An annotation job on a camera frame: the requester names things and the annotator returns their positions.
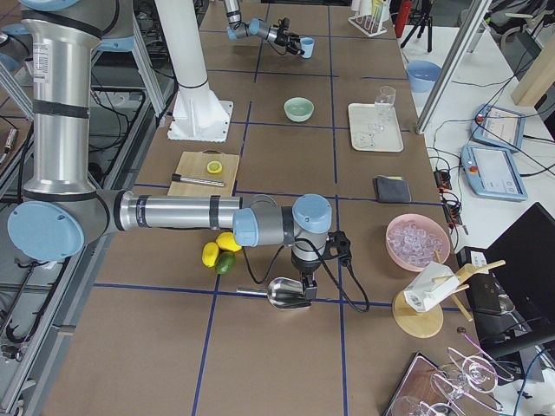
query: black tripod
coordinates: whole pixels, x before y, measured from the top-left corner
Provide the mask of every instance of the black tripod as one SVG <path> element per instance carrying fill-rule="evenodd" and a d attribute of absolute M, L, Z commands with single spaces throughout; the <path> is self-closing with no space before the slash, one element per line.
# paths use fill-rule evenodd
<path fill-rule="evenodd" d="M 407 42 L 410 40 L 412 35 L 420 28 L 418 35 L 416 36 L 418 39 L 422 37 L 424 33 L 424 29 L 428 26 L 428 52 L 432 51 L 432 17 L 430 16 L 430 11 L 432 11 L 432 6 L 434 5 L 434 0 L 422 0 L 422 11 L 416 11 L 413 14 L 413 19 L 420 17 L 420 20 L 417 24 L 412 28 L 410 33 L 407 35 L 404 41 L 401 43 L 401 48 L 404 48 Z"/>

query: silver scoop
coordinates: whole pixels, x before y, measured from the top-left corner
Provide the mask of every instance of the silver scoop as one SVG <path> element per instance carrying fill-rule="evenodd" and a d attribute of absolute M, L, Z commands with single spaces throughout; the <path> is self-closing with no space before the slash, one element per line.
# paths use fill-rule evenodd
<path fill-rule="evenodd" d="M 237 288 L 241 295 L 266 296 L 271 306 L 278 309 L 308 308 L 310 301 L 304 298 L 303 284 L 287 277 L 276 277 L 268 289 Z"/>

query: blue framed tablet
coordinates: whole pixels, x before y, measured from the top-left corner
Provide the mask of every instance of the blue framed tablet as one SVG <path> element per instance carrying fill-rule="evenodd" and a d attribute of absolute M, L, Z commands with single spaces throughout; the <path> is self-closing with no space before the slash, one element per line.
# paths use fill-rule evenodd
<path fill-rule="evenodd" d="M 528 194 L 508 149 L 466 145 L 460 160 L 468 184 L 477 195 L 506 201 L 525 201 Z"/>
<path fill-rule="evenodd" d="M 472 140 L 517 152 L 522 145 L 525 120 L 522 113 L 482 104 L 470 125 Z"/>

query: pink bowl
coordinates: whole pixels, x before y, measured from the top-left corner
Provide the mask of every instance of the pink bowl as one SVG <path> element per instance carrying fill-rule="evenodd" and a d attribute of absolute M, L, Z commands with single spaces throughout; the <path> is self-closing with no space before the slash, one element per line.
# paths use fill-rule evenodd
<path fill-rule="evenodd" d="M 408 223 L 414 222 L 417 228 L 423 229 L 428 234 L 435 234 L 442 242 L 441 250 L 440 250 L 440 263 L 445 263 L 447 258 L 449 257 L 449 251 L 451 250 L 451 244 L 449 241 L 449 236 L 441 228 L 439 224 L 437 224 L 433 219 L 428 217 L 424 217 L 423 215 L 419 214 L 403 214 L 399 217 L 393 218 L 393 220 L 389 223 L 388 229 L 385 232 L 385 247 L 388 251 L 389 256 L 396 262 L 399 266 L 401 266 L 405 270 L 410 271 L 423 271 L 423 267 L 417 267 L 410 263 L 405 262 L 399 256 L 395 254 L 393 248 L 389 245 L 388 235 L 391 230 L 396 228 L 400 223 Z"/>

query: wooden cutting board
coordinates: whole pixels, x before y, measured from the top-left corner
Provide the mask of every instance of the wooden cutting board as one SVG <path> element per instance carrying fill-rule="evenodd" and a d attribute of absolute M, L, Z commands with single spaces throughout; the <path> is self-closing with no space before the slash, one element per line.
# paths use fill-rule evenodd
<path fill-rule="evenodd" d="M 217 160 L 222 164 L 223 170 L 221 173 L 208 173 L 206 166 L 212 160 Z M 172 182 L 167 194 L 174 197 L 209 197 L 211 195 L 230 197 L 233 192 L 238 166 L 239 156 L 237 154 L 183 152 L 175 173 L 192 178 L 219 180 L 224 182 L 225 186 L 218 187 L 187 184 L 186 182 Z"/>

